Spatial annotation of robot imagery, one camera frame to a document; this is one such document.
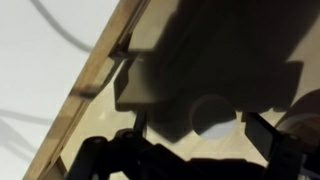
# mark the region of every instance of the white wall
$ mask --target white wall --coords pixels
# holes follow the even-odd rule
[[[0,179],[22,179],[118,0],[0,0]]]

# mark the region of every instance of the wood grain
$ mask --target wood grain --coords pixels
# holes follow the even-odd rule
[[[99,71],[119,39],[126,35],[125,32],[130,32],[128,28],[132,29],[131,26],[135,23],[131,23],[131,26],[128,24],[139,17],[136,14],[137,11],[144,9],[141,6],[146,6],[145,0],[120,0],[23,179],[44,179],[53,167],[92,101],[92,99],[83,98],[81,94],[101,88],[95,83]]]

